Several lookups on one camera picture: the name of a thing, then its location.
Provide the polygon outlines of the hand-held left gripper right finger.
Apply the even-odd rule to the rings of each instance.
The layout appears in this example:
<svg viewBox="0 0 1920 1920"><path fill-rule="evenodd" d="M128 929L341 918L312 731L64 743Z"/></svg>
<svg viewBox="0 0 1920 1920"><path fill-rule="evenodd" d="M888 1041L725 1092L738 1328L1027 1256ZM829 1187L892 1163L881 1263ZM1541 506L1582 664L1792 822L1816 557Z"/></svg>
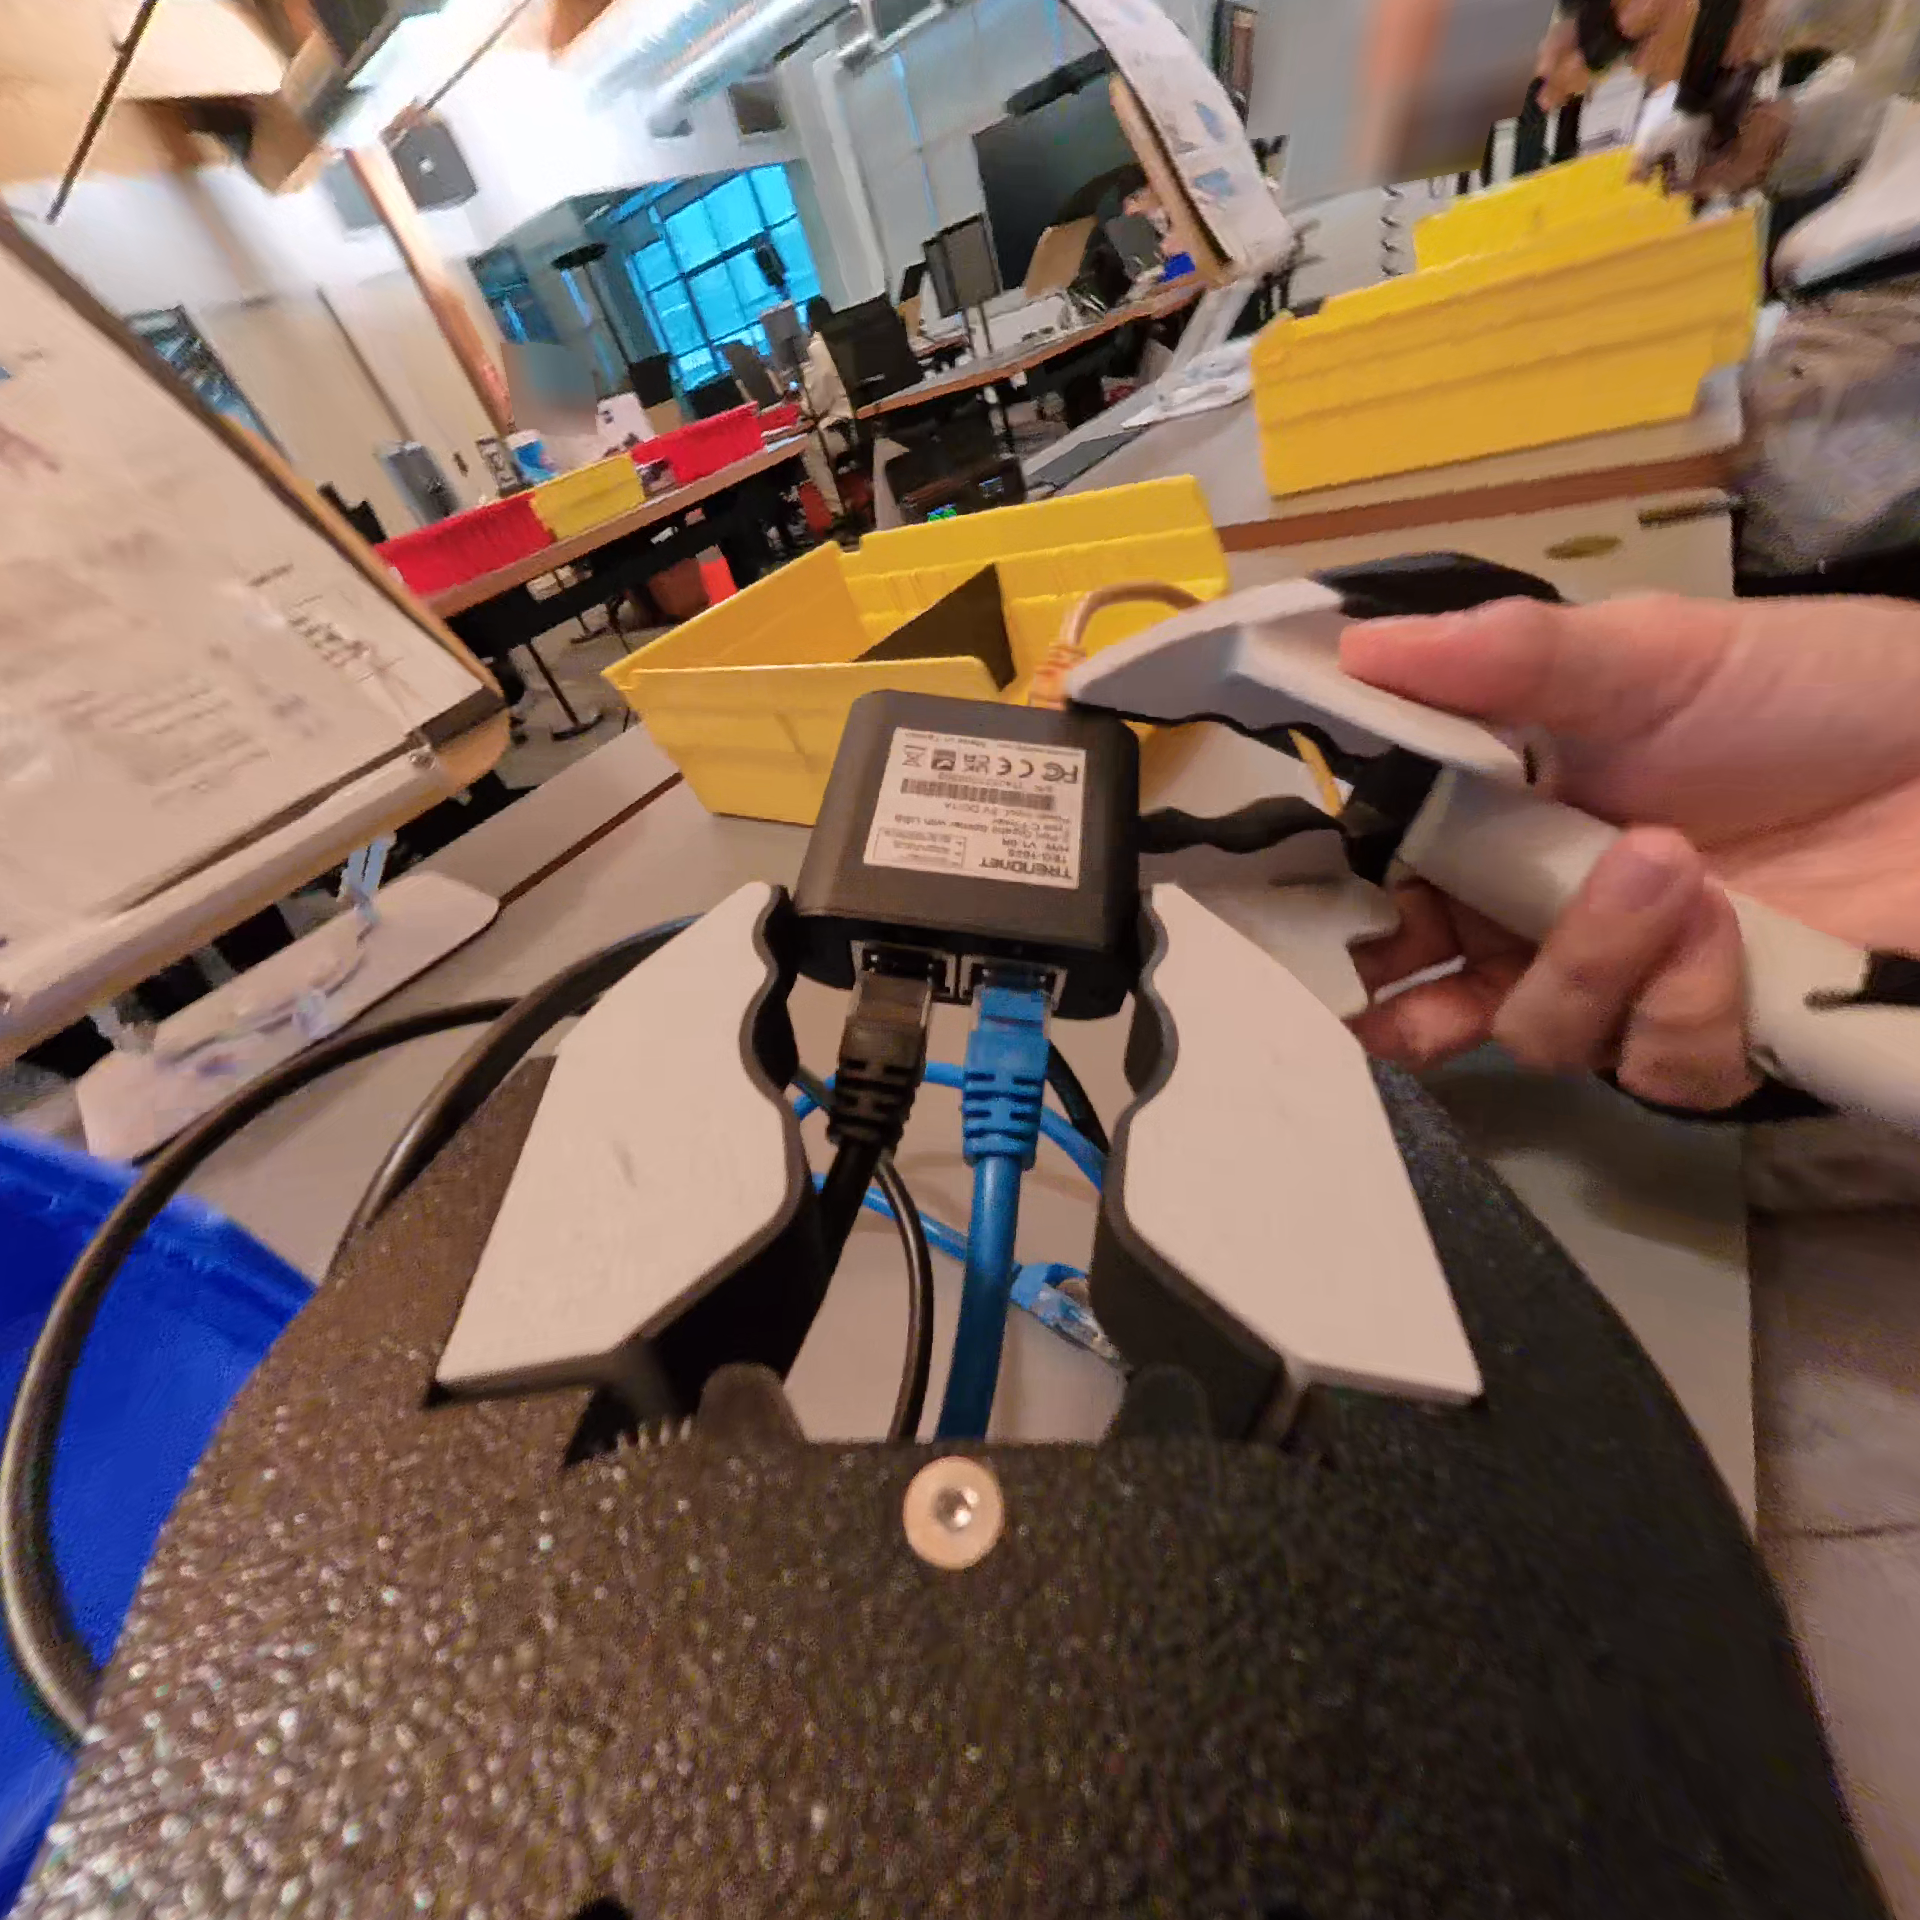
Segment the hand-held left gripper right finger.
<svg viewBox="0 0 1920 1920"><path fill-rule="evenodd" d="M1179 884L1141 899L1125 1107L1090 1294L1135 1379L1214 1436L1310 1388L1482 1405L1482 1365L1359 1033Z"/></svg>

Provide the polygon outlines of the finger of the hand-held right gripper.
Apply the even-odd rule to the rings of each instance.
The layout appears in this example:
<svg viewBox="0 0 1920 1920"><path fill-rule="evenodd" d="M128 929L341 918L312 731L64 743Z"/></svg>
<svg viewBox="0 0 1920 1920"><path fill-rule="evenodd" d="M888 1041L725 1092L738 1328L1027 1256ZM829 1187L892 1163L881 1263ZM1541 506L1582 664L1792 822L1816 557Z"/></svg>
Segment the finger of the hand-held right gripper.
<svg viewBox="0 0 1920 1920"><path fill-rule="evenodd" d="M1511 731L1359 684L1340 650L1359 625L1457 611L1482 576L1290 576L1179 611L1069 669L1069 709L1122 719L1218 719L1259 743L1310 731L1343 781L1414 755L1504 783L1535 783Z"/></svg>
<svg viewBox="0 0 1920 1920"><path fill-rule="evenodd" d="M1398 934L1400 908L1350 874L1350 840L1310 799L1249 799L1218 822L1141 810L1141 878L1187 884L1214 918L1277 956L1340 1024L1373 1011L1359 952Z"/></svg>

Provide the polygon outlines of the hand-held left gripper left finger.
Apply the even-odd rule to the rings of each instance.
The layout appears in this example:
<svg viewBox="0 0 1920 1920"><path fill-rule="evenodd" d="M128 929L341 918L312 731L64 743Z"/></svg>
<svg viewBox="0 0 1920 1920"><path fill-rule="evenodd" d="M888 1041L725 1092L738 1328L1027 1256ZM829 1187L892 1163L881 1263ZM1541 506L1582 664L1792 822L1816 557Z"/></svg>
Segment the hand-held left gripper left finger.
<svg viewBox="0 0 1920 1920"><path fill-rule="evenodd" d="M666 1421L723 1369L794 1379L833 1256L786 995L794 899L753 878L590 1002L445 1328L445 1405L598 1388Z"/></svg>

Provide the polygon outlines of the black network splitter box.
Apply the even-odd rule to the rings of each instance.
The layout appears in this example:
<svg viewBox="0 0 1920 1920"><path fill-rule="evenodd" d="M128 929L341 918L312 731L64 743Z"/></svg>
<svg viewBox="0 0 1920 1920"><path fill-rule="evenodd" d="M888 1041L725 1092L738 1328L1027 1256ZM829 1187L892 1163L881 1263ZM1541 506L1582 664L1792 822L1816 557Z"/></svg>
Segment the black network splitter box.
<svg viewBox="0 0 1920 1920"><path fill-rule="evenodd" d="M1046 989L1111 1024L1141 976L1141 743L1114 712L858 696L794 884L794 972Z"/></svg>

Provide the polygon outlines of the blue plastic bin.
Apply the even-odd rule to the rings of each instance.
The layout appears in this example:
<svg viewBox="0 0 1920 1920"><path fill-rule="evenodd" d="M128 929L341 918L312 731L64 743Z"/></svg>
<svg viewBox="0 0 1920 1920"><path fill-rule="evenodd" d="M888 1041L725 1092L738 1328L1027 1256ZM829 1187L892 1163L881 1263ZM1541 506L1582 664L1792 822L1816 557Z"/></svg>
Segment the blue plastic bin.
<svg viewBox="0 0 1920 1920"><path fill-rule="evenodd" d="M0 1134L0 1411L71 1256L128 1190L129 1163ZM224 1411L309 1294L291 1256L204 1198L174 1198L121 1263L56 1455L56 1560L98 1666Z"/></svg>

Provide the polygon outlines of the neighbouring desk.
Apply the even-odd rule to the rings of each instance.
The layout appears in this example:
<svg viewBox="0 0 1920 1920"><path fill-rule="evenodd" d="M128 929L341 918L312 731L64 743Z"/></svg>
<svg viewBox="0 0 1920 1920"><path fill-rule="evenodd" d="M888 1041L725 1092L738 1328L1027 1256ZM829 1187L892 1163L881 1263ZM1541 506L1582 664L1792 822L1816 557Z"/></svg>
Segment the neighbouring desk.
<svg viewBox="0 0 1920 1920"><path fill-rule="evenodd" d="M1740 450L1741 372L1719 366L1700 385L1694 419L1270 499L1249 397L1239 397L1144 426L1099 462L1077 471L1069 499L1197 476L1233 557L1233 590L1330 566L1464 553L1550 576L1575 603L1625 590L1733 598Z"/></svg>

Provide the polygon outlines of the long yellow plastic bin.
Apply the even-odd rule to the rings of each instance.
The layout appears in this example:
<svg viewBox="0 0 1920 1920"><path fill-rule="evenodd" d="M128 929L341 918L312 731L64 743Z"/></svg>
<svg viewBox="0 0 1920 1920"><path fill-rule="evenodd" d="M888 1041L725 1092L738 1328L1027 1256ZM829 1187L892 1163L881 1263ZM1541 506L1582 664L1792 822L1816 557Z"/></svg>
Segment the long yellow plastic bin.
<svg viewBox="0 0 1920 1920"><path fill-rule="evenodd" d="M1756 206L1694 209L1633 149L1478 188L1414 222L1414 268L1249 340L1270 499L1672 426L1762 306Z"/></svg>

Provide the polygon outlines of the background office desks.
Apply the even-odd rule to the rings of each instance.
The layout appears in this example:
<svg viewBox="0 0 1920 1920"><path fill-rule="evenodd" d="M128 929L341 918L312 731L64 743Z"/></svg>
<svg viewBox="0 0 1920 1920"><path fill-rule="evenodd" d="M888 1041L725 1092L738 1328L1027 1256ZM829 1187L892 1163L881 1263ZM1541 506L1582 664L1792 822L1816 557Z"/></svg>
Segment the background office desks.
<svg viewBox="0 0 1920 1920"><path fill-rule="evenodd" d="M1179 277L1165 290L1144 290L1141 300L1122 300L1114 315L1035 331L1022 346L1000 346L990 361L963 361L936 377L916 377L902 390L888 390L858 409L858 434L902 437L956 419L976 397L1012 390L1069 390L1077 426L1099 419L1099 377L1111 346L1144 340L1156 324L1187 324L1197 306L1197 277ZM476 656L534 650L547 627L617 603L620 590L643 590L702 557L723 553L736 585L753 585L786 557L781 544L781 490L802 476L802 434L781 445L758 445L736 462L714 462L694 486L658 490L638 509L617 509L579 538L560 538L534 557L514 557L499 573L473 573L463 585L426 590L417 603Z"/></svg>

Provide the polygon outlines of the black office chair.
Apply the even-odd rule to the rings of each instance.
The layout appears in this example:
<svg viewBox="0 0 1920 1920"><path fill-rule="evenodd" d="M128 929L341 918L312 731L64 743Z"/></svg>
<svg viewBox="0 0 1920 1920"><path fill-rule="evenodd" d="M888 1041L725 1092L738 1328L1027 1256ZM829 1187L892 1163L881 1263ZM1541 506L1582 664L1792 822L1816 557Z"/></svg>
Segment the black office chair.
<svg viewBox="0 0 1920 1920"><path fill-rule="evenodd" d="M804 414L881 529L1027 499L996 377L931 372L892 300L810 306Z"/></svg>

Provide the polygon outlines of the black monitor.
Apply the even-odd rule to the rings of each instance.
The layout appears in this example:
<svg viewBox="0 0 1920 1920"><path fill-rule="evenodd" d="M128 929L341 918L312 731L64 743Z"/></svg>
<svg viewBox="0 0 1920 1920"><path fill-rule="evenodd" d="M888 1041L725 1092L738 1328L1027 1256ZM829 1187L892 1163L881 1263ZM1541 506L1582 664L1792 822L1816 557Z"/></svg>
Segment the black monitor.
<svg viewBox="0 0 1920 1920"><path fill-rule="evenodd" d="M1141 154L1114 115L1111 77L972 139L983 222L1000 290L1022 290L1044 229L1114 213Z"/></svg>

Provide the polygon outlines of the red plastic bin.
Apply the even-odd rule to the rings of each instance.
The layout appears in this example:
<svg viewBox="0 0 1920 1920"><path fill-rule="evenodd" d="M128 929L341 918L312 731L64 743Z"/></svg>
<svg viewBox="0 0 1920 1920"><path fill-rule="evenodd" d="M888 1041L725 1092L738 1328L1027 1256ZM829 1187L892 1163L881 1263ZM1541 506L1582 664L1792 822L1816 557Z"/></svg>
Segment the red plastic bin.
<svg viewBox="0 0 1920 1920"><path fill-rule="evenodd" d="M666 486L702 486L714 476L723 462L738 462L770 450L770 434L758 434L758 409L725 409L714 419L690 419L690 426L666 426L658 437L638 437L627 445L627 462L638 471L666 471Z"/></svg>
<svg viewBox="0 0 1920 1920"><path fill-rule="evenodd" d="M554 553L554 529L534 506L534 490L520 499L489 499L473 509L455 509L440 523L417 523L409 538L376 544L376 557L414 590L414 598L440 598L440 590L463 590L506 566L523 566Z"/></svg>

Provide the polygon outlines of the person's grey clothing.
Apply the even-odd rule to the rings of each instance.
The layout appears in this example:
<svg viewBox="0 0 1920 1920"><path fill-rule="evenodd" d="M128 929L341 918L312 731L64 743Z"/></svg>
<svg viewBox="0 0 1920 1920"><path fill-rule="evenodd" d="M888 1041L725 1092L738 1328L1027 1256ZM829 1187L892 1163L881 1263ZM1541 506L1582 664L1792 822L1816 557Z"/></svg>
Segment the person's grey clothing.
<svg viewBox="0 0 1920 1920"><path fill-rule="evenodd" d="M1741 1134L1756 1535L1863 1849L1920 1914L1920 1148L1872 1123Z"/></svg>

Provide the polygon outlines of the window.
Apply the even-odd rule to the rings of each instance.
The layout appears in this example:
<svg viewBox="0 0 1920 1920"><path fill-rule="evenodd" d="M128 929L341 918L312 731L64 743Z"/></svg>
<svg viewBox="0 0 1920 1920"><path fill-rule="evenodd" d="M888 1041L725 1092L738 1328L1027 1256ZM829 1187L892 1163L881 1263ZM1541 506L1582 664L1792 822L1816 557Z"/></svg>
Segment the window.
<svg viewBox="0 0 1920 1920"><path fill-rule="evenodd" d="M804 315L829 293L786 161L643 180L611 206L611 246L677 390L725 377L725 346L773 354L770 315Z"/></svg>

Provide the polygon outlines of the instruction sheet board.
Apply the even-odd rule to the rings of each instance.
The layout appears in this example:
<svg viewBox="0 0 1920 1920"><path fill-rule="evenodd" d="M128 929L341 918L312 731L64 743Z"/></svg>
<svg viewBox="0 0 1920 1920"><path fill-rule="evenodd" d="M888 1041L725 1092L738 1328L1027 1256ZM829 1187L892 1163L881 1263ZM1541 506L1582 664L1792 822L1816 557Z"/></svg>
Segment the instruction sheet board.
<svg viewBox="0 0 1920 1920"><path fill-rule="evenodd" d="M0 1045L21 1063L487 781L487 664L12 213Z"/></svg>

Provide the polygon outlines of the black speaker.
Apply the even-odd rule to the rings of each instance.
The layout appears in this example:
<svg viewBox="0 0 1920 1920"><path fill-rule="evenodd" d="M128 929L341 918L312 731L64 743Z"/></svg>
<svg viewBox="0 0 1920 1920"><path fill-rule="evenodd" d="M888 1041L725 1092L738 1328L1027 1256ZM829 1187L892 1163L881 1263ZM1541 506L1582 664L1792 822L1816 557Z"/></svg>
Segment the black speaker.
<svg viewBox="0 0 1920 1920"><path fill-rule="evenodd" d="M414 115L384 139L384 154L414 194L414 209L461 209L476 194L473 161L445 115Z"/></svg>

